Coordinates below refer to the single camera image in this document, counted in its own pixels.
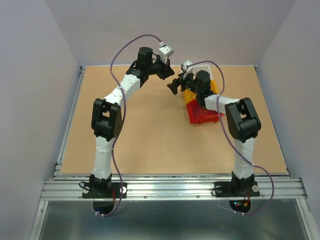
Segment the red plastic bin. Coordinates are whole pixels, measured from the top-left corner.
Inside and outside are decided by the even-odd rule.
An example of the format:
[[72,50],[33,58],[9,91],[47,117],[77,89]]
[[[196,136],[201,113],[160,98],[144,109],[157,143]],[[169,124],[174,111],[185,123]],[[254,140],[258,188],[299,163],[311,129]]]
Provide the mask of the red plastic bin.
[[218,113],[201,107],[196,99],[186,104],[190,124],[217,123],[220,121]]

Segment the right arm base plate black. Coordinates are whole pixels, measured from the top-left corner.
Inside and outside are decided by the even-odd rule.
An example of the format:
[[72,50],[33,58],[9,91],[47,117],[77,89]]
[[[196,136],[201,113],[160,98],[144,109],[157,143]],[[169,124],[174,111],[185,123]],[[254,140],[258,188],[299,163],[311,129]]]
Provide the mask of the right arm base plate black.
[[218,181],[214,183],[214,192],[218,198],[244,198],[249,196],[248,193],[250,193],[251,197],[259,197],[261,195],[256,181],[245,186],[236,186],[231,181]]

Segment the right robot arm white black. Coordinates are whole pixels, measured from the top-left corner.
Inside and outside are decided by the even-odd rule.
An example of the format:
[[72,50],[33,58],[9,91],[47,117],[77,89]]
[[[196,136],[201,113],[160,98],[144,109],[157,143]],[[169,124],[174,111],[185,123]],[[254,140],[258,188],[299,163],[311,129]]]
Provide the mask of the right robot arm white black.
[[202,108],[226,117],[228,129],[224,133],[234,139],[231,146],[235,150],[235,162],[231,180],[216,182],[212,194],[218,198],[241,197],[246,194],[259,196],[259,191],[253,190],[257,186],[253,171],[253,150],[261,130],[261,121],[251,99],[228,98],[214,92],[210,74],[204,70],[196,74],[180,73],[167,87],[174,95],[178,93],[178,88],[191,91]]

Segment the white plastic bin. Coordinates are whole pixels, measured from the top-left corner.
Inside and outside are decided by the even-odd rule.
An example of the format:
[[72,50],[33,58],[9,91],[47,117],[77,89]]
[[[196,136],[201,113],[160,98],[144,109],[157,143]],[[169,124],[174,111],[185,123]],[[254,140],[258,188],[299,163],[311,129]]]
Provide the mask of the white plastic bin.
[[200,64],[200,65],[195,65],[195,66],[192,66],[192,73],[196,76],[197,73],[199,71],[206,71],[209,73],[209,76],[210,76],[210,79],[213,80],[214,79],[214,76],[213,76],[213,73],[211,71],[211,67],[208,65],[208,64]]

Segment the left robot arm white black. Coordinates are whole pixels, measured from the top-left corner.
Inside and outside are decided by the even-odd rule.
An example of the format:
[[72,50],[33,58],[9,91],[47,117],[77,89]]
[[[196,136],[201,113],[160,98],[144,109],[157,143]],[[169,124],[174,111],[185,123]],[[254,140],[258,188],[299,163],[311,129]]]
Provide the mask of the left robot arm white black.
[[91,128],[95,135],[95,163],[85,187],[89,198],[108,198],[112,195],[111,160],[114,143],[123,128],[125,102],[148,80],[156,75],[160,79],[174,75],[169,57],[174,50],[169,45],[153,54],[150,47],[141,47],[137,59],[126,71],[118,86],[103,99],[93,103]]

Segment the yellow plastic bin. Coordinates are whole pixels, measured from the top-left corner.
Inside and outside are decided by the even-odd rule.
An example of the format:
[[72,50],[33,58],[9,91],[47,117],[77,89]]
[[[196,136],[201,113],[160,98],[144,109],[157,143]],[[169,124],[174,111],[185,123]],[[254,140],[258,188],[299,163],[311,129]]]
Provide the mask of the yellow plastic bin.
[[[214,93],[218,93],[217,84],[216,84],[216,81],[213,78],[210,80],[210,89]],[[191,102],[191,101],[196,99],[196,94],[193,93],[192,91],[190,91],[189,89],[186,89],[183,92],[183,96],[184,96],[185,104],[188,104],[189,102]]]

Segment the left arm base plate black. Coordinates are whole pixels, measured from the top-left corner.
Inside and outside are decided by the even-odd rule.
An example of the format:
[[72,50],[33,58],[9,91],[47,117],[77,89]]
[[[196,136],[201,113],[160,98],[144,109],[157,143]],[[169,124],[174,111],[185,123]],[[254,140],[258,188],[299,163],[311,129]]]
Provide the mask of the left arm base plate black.
[[82,189],[83,199],[119,199],[127,197],[127,183],[121,186],[120,182],[109,182],[106,186],[93,185],[81,181],[79,187]]

